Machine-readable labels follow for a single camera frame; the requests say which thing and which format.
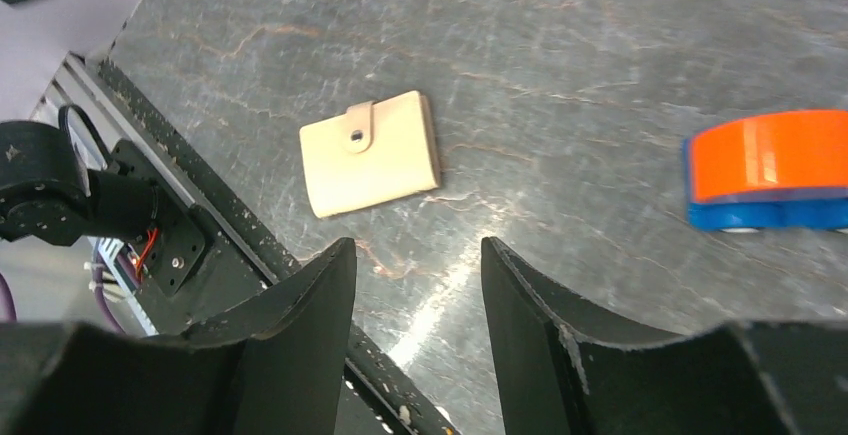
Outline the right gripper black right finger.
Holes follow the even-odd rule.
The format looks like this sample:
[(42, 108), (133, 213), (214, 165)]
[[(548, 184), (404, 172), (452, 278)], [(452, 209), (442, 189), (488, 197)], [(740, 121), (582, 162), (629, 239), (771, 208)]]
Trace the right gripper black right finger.
[(684, 336), (555, 282), (495, 237), (481, 284), (509, 434), (843, 434), (847, 325), (731, 320)]

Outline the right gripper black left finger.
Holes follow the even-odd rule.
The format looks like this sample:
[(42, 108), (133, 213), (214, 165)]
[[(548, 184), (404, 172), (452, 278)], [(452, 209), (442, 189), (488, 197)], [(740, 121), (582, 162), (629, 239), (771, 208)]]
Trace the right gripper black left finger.
[(356, 249), (341, 238), (291, 277), (176, 335), (88, 323), (1, 327), (5, 434), (330, 434)]

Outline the beige leather card holder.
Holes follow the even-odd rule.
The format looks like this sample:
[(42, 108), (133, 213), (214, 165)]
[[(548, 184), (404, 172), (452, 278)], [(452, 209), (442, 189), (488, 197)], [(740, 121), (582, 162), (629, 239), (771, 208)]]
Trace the beige leather card holder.
[(429, 100), (418, 90), (305, 125), (299, 141), (308, 200), (318, 218), (441, 186)]

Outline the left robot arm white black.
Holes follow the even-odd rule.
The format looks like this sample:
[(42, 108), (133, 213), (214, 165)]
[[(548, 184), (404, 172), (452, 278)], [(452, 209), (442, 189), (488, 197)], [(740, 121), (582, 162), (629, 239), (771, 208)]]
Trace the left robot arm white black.
[(1, 125), (1, 237), (70, 246), (83, 236), (127, 242), (134, 279), (173, 296), (195, 275), (209, 240), (185, 203), (127, 139), (113, 149), (77, 105), (59, 123)]

